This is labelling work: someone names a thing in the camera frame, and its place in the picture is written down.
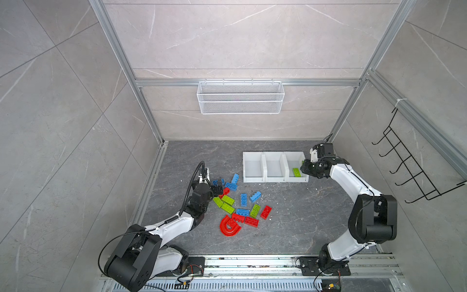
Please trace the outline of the green lego brick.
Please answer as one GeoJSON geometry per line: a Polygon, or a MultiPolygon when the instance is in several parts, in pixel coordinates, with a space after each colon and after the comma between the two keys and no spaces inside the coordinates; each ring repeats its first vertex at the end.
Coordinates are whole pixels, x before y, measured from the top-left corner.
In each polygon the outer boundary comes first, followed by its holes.
{"type": "Polygon", "coordinates": [[[293,168],[293,174],[294,174],[294,177],[296,178],[300,178],[302,176],[298,168],[293,168]]]}

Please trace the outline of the blue lego brick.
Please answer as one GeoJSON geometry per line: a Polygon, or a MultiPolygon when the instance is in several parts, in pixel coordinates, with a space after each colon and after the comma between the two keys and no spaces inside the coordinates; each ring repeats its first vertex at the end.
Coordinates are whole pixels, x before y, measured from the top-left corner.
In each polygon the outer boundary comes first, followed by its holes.
{"type": "Polygon", "coordinates": [[[255,203],[261,197],[261,192],[257,191],[254,195],[250,197],[250,201],[255,203]]]}

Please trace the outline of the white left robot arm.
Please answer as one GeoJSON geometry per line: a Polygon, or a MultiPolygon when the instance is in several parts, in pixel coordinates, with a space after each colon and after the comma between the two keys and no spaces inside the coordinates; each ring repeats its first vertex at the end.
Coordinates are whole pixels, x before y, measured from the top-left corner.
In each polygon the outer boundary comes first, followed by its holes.
{"type": "Polygon", "coordinates": [[[162,273],[185,273],[188,252],[169,242],[202,222],[209,203],[223,194],[223,187],[193,182],[188,192],[190,197],[174,216],[154,225],[134,224],[117,236],[119,243],[101,272],[131,292],[138,292],[150,278],[162,273]]]}

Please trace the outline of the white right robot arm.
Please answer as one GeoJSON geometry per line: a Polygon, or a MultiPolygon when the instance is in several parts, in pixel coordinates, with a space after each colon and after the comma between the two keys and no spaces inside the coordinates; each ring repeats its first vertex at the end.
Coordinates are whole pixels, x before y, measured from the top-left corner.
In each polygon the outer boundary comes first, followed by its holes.
{"type": "Polygon", "coordinates": [[[332,143],[319,143],[310,150],[300,171],[314,178],[331,178],[354,202],[347,230],[322,247],[317,260],[321,271],[345,264],[351,256],[370,246],[392,241],[397,235],[398,203],[364,181],[350,163],[337,156],[332,143]]]}

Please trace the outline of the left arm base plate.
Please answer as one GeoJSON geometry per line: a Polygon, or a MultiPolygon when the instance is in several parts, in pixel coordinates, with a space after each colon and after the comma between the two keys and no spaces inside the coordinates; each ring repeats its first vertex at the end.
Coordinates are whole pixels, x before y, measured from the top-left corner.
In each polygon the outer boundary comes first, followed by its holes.
{"type": "Polygon", "coordinates": [[[182,262],[179,266],[171,271],[171,274],[174,276],[188,276],[188,277],[195,277],[195,276],[203,276],[204,275],[204,267],[205,267],[206,258],[205,257],[188,257],[186,259],[182,259],[182,262]]]}

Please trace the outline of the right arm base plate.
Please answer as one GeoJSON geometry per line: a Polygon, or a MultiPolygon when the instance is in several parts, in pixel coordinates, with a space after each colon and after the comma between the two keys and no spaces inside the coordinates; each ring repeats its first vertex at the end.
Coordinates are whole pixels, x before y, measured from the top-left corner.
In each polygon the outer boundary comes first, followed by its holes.
{"type": "Polygon", "coordinates": [[[350,276],[348,261],[335,261],[319,257],[298,257],[295,266],[303,276],[350,276]]]}

